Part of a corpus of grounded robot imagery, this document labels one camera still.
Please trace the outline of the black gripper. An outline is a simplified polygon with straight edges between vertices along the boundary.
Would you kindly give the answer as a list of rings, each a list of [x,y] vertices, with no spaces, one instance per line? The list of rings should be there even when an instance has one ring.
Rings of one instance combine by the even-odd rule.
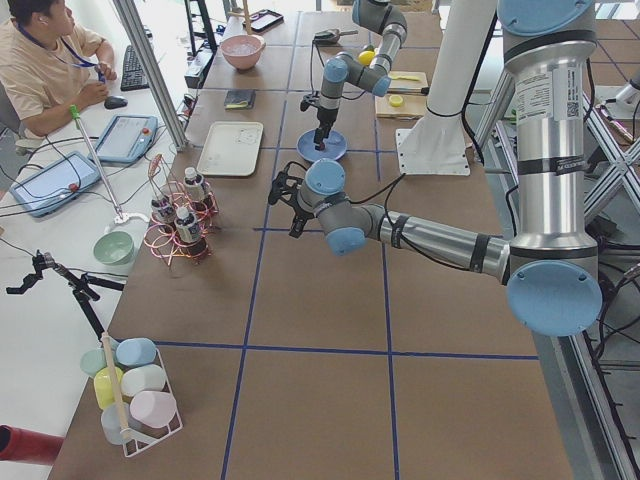
[[[331,129],[337,119],[338,109],[329,109],[319,106],[317,109],[317,119],[319,126],[315,130],[315,142],[323,143],[329,137]]]
[[[308,212],[303,209],[298,200],[294,197],[291,197],[289,199],[288,204],[294,211],[294,217],[292,220],[289,235],[293,238],[299,238],[304,232],[307,222],[314,219],[315,215],[313,212]]]

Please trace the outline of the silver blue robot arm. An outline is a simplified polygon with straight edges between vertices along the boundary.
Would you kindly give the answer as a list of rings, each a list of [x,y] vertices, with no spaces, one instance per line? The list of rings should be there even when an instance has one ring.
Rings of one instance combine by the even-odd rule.
[[[442,266],[495,277],[515,318],[537,333],[563,337],[599,317],[598,247],[585,230],[582,74],[596,48],[590,1],[456,1],[447,19],[424,116],[400,131],[402,175],[466,175],[465,149],[482,151],[485,127],[471,128],[466,107],[495,30],[503,37],[510,81],[485,116],[516,110],[513,186],[496,173],[493,195],[508,212],[505,235],[481,234],[391,211],[344,190],[335,159],[306,160],[302,177],[281,171],[270,204],[294,211],[290,233],[317,219],[333,253],[376,240]]]
[[[352,20],[379,34],[381,43],[368,66],[348,52],[340,52],[326,62],[321,88],[308,98],[309,105],[317,108],[319,126],[313,137],[316,150],[325,149],[324,140],[329,137],[337,119],[344,84],[384,97],[391,83],[388,74],[393,61],[407,38],[404,14],[389,1],[355,1]]]

